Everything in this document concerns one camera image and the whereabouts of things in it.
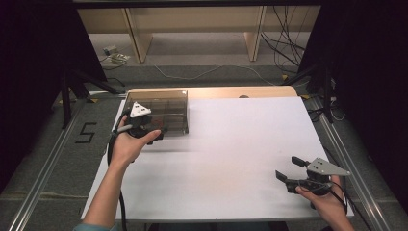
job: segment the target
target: wires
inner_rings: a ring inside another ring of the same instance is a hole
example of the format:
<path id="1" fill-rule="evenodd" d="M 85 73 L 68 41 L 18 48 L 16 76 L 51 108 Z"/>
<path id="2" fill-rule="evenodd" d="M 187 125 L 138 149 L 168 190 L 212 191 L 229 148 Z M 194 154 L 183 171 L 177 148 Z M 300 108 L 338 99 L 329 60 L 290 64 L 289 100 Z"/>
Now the wires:
<path id="1" fill-rule="evenodd" d="M 127 60 L 129 59 L 128 56 L 122 55 L 122 54 L 113 54 L 110 56 L 105 57 L 104 59 L 100 60 L 99 62 L 105 62 L 105 61 L 109 61 L 112 64 L 117 64 L 117 66 L 112 67 L 112 68 L 105 68 L 102 67 L 102 69 L 104 70 L 113 70 L 116 68 L 120 68 L 121 66 L 127 64 Z"/>
<path id="2" fill-rule="evenodd" d="M 261 79 L 262 81 L 264 81 L 265 83 L 267 83 L 267 84 L 269 84 L 269 85 L 275 86 L 275 84 L 273 84 L 272 82 L 270 82 L 270 81 L 266 80 L 265 78 L 263 78 L 255 69 L 253 69 L 253 68 L 251 68 L 251 67 L 248 67 L 248 66 L 243 66 L 243 65 L 218 65 L 218 66 L 215 67 L 215 68 L 212 68 L 212 69 L 210 69 L 210 70 L 207 70 L 207 71 L 205 71 L 205 72 L 203 72 L 203 73 L 201 73 L 201 74 L 199 74 L 199 75 L 196 75 L 196 76 L 194 76 L 194 77 L 191 77 L 191 78 L 168 75 L 168 74 L 165 74 L 161 69 L 159 69 L 158 66 L 156 66 L 156 65 L 154 65 L 154 66 L 156 67 L 156 69 L 159 70 L 159 72 L 160 72 L 164 77 L 170 78 L 170 79 L 180 79 L 180 80 L 196 80 L 196 79 L 198 79 L 198 78 L 200 78 L 200 77 L 202 77 L 202 76 L 204 76 L 204 75 L 206 75 L 206 74 L 208 74 L 208 73 L 211 73 L 211 72 L 213 72 L 213 71 L 215 71 L 215 70 L 217 70 L 217 69 L 219 69 L 219 68 L 226 67 L 226 66 L 234 66 L 234 67 L 238 67 L 238 68 L 244 68 L 244 69 L 251 70 L 252 72 L 254 72 L 254 73 L 257 75 L 257 77 L 258 77 L 259 79 Z"/>
<path id="3" fill-rule="evenodd" d="M 331 157 L 331 159 L 332 159 L 333 162 L 336 164 L 336 166 L 342 167 L 342 166 L 339 164 L 339 162 L 336 160 L 336 158 L 334 158 L 333 154 L 330 152 L 330 150 L 329 150 L 327 147 L 323 146 L 323 149 L 324 149 L 324 151 L 326 152 L 326 154 Z M 347 202 L 347 201 L 350 202 L 351 208 L 352 208 L 355 212 L 357 212 L 357 214 L 360 216 L 360 218 L 361 218 L 361 220 L 363 221 L 363 223 L 367 226 L 368 230 L 370 231 L 371 228 L 370 228 L 369 223 L 366 221 L 366 219 L 363 217 L 363 214 L 360 212 L 360 210 L 359 210 L 359 209 L 357 208 L 357 206 L 355 205 L 354 201 L 351 199 L 350 195 L 348 194 L 348 192 L 347 192 L 347 190 L 346 190 L 345 183 L 346 183 L 346 180 L 345 180 L 345 178 L 344 178 L 344 180 L 343 180 L 344 187 L 343 187 L 343 188 L 342 188 L 340 185 L 338 185 L 338 184 L 336 184 L 336 185 L 342 190 L 342 192 L 343 192 L 343 194 L 344 194 L 344 197 L 345 197 L 345 202 Z"/>
<path id="4" fill-rule="evenodd" d="M 281 18 L 281 16 L 279 16 L 278 11 L 276 10 L 275 7 L 272 7 L 272 8 L 273 8 L 273 11 L 275 12 L 275 15 L 276 15 L 276 17 L 277 17 L 277 19 L 279 21 L 279 24 L 280 24 L 280 26 L 282 28 L 282 30 L 280 32 L 280 35 L 279 35 L 279 38 L 278 39 L 270 38 L 265 33 L 262 33 L 261 37 L 265 41 L 265 43 L 269 46 L 269 48 L 274 51 L 273 61 L 274 61 L 275 65 L 279 69 L 281 69 L 282 73 L 296 74 L 295 71 L 291 71 L 291 70 L 288 70 L 287 68 L 285 68 L 284 63 L 290 62 L 295 66 L 299 66 L 299 64 L 300 64 L 300 60 L 302 58 L 302 55 L 299 53 L 298 50 L 304 51 L 305 48 L 302 47 L 302 46 L 297 45 L 296 43 L 297 43 L 297 40 L 299 38 L 300 32 L 301 32 L 301 30 L 303 28 L 303 25 L 304 25 L 304 23 L 306 21 L 306 17 L 308 16 L 310 7 L 307 9 L 307 11 L 306 11 L 306 13 L 305 13 L 305 15 L 303 17 L 303 20 L 301 22 L 299 31 L 297 33 L 297 36 L 296 36 L 294 42 L 292 41 L 292 39 L 291 39 L 291 37 L 289 35 L 289 26 L 292 23 L 293 15 L 294 15 L 294 13 L 295 13 L 295 11 L 297 9 L 297 6 L 295 6 L 293 8 L 290 18 L 289 18 L 289 7 L 288 6 L 286 6 L 284 8 L 284 17 L 283 18 Z M 280 44 L 284 45 L 281 49 L 278 48 L 278 46 Z M 291 52 L 292 52 L 292 55 L 293 55 L 292 58 L 290 58 L 288 55 L 285 55 L 284 52 L 283 52 L 283 50 L 288 46 L 291 49 Z M 280 64 L 280 57 L 284 57 L 286 59 L 286 61 L 284 61 L 283 63 Z"/>
<path id="5" fill-rule="evenodd" d="M 109 140 L 109 144 L 108 144 L 108 154 L 107 154 L 107 161 L 108 161 L 108 165 L 111 163 L 111 159 L 112 159 L 112 154 L 114 151 L 114 145 L 115 145 L 115 141 L 117 136 L 122 133 L 125 132 L 127 129 L 131 128 L 129 126 L 124 126 L 119 128 L 119 122 L 123 119 L 124 116 L 128 115 L 130 113 L 130 110 L 125 110 L 123 111 L 123 113 L 120 115 L 118 121 L 116 122 L 116 126 L 111 134 L 111 138 Z M 125 209 L 125 202 L 123 199 L 123 194 L 122 191 L 120 191 L 120 195 L 119 195 L 119 203 L 120 203 L 120 212 L 122 214 L 122 229 L 124 231 L 127 231 L 127 226 L 126 226 L 126 209 Z"/>

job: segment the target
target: table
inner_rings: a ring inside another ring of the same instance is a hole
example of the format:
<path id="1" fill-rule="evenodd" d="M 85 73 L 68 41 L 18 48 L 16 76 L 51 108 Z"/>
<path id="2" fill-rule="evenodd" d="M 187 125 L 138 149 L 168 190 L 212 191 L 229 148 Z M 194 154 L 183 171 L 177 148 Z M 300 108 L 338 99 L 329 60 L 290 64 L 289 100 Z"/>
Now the table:
<path id="1" fill-rule="evenodd" d="M 326 159 L 292 87 L 168 90 L 188 91 L 190 132 L 175 138 L 165 135 L 146 146 L 128 168 L 122 185 L 128 219 L 220 222 L 319 217 L 309 201 L 287 193 L 274 176 L 277 169 L 293 179 L 306 178 L 306 170 L 293 165 L 291 156 Z M 241 95 L 249 98 L 237 98 Z M 105 156 L 83 216 L 106 169 Z M 116 218 L 120 219 L 119 210 Z"/>

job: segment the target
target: white tag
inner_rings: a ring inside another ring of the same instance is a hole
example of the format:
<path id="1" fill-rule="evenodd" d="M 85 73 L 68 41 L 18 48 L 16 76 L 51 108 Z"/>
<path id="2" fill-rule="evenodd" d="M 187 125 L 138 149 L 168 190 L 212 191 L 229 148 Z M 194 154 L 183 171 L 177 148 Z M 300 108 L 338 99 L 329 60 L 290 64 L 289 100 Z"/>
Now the white tag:
<path id="1" fill-rule="evenodd" d="M 133 103 L 132 111 L 130 113 L 130 117 L 138 117 L 150 114 L 152 111 L 140 105 L 138 102 L 135 101 Z"/>

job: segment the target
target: gray floor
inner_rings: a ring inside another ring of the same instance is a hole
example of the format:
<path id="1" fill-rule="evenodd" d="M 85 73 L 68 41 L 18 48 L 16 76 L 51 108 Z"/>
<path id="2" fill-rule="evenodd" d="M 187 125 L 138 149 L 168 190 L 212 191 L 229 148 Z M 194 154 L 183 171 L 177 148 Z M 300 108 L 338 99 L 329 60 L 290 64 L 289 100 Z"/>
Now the gray floor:
<path id="1" fill-rule="evenodd" d="M 270 36 L 277 38 L 279 35 L 270 34 Z M 308 34 L 301 34 L 298 43 L 305 45 L 308 36 Z M 122 87 L 115 79 L 110 79 L 109 83 L 125 90 L 154 87 L 278 85 L 282 83 L 282 74 L 286 72 L 283 73 L 277 68 L 275 61 L 287 69 L 296 70 L 295 66 L 290 66 L 290 63 L 282 57 L 276 60 L 276 56 L 264 42 L 261 42 L 258 60 L 250 62 L 242 34 L 158 34 L 153 38 L 144 64 L 135 63 L 127 35 L 90 35 L 90 37 L 100 60 L 105 58 L 102 48 L 108 45 L 115 45 L 120 53 L 130 56 L 125 66 L 106 71 L 107 77 L 117 78 L 126 86 Z M 281 48 L 286 54 L 291 55 L 288 47 L 281 46 Z M 114 64 L 106 62 L 102 65 L 107 68 L 115 67 Z M 306 93 L 305 86 L 302 85 L 305 82 L 307 79 L 296 83 L 295 89 L 298 94 Z M 91 85 L 88 87 L 89 90 L 98 90 Z M 25 230 L 71 230 L 80 222 L 119 101 L 120 98 L 101 97 L 96 103 L 89 102 L 84 105 L 73 124 L 64 150 L 46 181 L 37 205 L 25 225 Z M 305 101 L 305 107 L 313 109 L 316 106 L 314 102 Z M 321 143 L 338 159 L 339 154 L 329 139 L 322 121 L 323 119 L 314 123 Z M 85 122 L 96 123 L 92 126 L 95 135 L 91 143 L 78 143 L 77 141 L 82 141 L 84 138 L 80 132 Z M 32 153 L 23 160 L 10 184 L 0 196 L 0 230 L 8 230 L 18 208 L 33 187 L 53 150 L 54 143 L 62 132 L 62 123 L 63 108 L 57 99 L 54 113 L 47 118 L 46 126 L 38 136 Z M 389 230 L 406 230 L 408 227 L 406 213 L 399 206 L 376 166 L 367 158 L 368 153 L 352 125 L 345 119 L 335 120 L 333 126 L 358 167 L 375 203 L 379 205 L 390 226 Z M 372 220 L 366 212 L 367 205 L 355 188 L 350 181 L 347 181 L 347 190 L 352 200 L 373 227 Z M 358 215 L 351 218 L 351 221 L 356 230 L 367 230 Z M 305 231 L 320 230 L 326 225 L 322 220 L 290 220 L 287 223 L 290 230 Z M 129 230 L 139 230 L 141 227 L 140 224 L 131 222 Z"/>

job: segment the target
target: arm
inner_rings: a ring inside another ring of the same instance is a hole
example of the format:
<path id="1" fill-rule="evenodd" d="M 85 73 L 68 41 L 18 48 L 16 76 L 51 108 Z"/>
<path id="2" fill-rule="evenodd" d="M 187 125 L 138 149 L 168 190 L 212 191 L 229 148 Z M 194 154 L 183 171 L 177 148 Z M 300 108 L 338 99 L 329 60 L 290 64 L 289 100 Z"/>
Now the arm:
<path id="1" fill-rule="evenodd" d="M 332 176 L 331 180 L 334 183 L 340 185 L 339 176 Z M 342 190 L 337 185 L 334 185 L 332 187 L 332 190 L 336 195 L 339 196 L 339 198 L 343 198 Z M 335 231 L 354 230 L 353 226 L 351 225 L 350 221 L 348 220 L 344 212 L 343 205 L 336 197 L 334 197 L 334 195 L 329 193 L 327 195 L 318 196 L 313 194 L 312 192 L 308 192 L 307 190 L 301 187 L 296 187 L 296 191 L 313 203 L 313 205 L 318 210 L 320 216 L 324 220 L 326 220 L 327 223 L 329 223 L 333 230 Z"/>
<path id="2" fill-rule="evenodd" d="M 125 120 L 126 116 L 120 121 L 119 127 L 124 125 Z M 160 130 L 156 130 L 140 139 L 135 139 L 127 133 L 122 133 L 117 137 L 111 164 L 89 206 L 83 223 L 106 228 L 115 225 L 117 201 L 126 168 L 138 158 L 141 149 L 160 133 Z"/>

